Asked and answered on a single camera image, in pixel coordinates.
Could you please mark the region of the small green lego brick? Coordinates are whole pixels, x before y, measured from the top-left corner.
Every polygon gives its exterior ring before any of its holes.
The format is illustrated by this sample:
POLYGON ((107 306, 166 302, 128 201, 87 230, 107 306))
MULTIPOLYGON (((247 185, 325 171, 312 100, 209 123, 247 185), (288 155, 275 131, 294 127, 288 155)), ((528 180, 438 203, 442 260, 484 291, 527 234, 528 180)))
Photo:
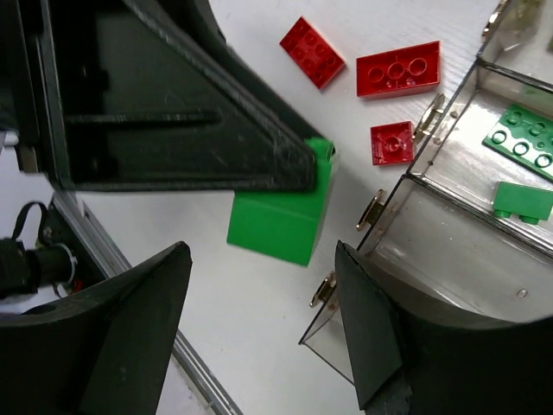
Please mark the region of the small green lego brick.
POLYGON ((493 201, 493 214, 499 218, 517 215, 523 223, 547 221, 552 210, 552 192, 510 182, 499 182, 493 201))

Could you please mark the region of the green tall lego block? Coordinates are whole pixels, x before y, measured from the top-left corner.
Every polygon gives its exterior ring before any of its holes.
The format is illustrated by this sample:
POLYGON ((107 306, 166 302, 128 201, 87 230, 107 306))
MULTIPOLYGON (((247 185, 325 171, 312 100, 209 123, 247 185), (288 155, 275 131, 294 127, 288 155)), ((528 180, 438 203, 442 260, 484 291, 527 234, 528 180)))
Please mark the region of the green tall lego block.
POLYGON ((321 234, 334 185, 334 144, 312 137, 316 181, 307 193, 237 192, 226 242, 296 265, 309 264, 321 234))

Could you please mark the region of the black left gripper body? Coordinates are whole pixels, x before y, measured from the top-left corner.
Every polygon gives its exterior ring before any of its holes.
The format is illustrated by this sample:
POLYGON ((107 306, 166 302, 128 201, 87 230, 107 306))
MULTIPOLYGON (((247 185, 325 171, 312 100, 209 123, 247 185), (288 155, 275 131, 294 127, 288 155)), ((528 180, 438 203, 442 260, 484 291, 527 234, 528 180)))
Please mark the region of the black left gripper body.
POLYGON ((56 170, 42 41, 42 1, 1 2, 1 127, 18 136, 25 173, 56 170))

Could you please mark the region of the green eight-stud lego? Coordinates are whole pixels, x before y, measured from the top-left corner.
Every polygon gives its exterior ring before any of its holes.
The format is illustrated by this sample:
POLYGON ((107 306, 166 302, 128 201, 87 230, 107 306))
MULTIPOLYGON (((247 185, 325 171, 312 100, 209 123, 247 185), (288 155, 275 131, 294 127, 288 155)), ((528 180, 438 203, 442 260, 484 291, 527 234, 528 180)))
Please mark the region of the green eight-stud lego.
POLYGON ((510 105, 481 142, 552 182, 552 119, 510 105))

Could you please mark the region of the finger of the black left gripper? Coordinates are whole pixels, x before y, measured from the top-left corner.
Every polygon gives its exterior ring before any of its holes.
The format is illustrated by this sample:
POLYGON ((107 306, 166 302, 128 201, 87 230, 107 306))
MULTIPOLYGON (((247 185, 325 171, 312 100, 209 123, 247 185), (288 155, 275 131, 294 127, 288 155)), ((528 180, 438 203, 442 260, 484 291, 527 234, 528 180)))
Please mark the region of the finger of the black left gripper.
POLYGON ((206 1, 46 1, 57 182, 83 191, 305 191, 314 128, 227 45, 206 1))

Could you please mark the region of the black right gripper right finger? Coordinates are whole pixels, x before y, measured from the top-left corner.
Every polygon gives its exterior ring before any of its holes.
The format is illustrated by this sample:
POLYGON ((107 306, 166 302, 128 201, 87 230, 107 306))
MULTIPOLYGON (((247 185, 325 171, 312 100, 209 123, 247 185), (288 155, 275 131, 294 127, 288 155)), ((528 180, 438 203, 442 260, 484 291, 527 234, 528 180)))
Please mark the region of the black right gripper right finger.
POLYGON ((549 414, 552 321, 508 322, 432 297, 348 244, 337 290, 367 414, 549 414))

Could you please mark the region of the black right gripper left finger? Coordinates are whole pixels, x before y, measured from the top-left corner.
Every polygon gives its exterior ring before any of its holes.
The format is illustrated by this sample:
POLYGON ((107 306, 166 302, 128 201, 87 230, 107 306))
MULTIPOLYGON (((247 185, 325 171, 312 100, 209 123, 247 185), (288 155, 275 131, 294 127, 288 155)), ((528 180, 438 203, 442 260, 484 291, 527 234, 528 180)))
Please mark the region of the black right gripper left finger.
POLYGON ((3 414, 154 414, 192 268, 177 242, 76 294, 1 318, 3 414))

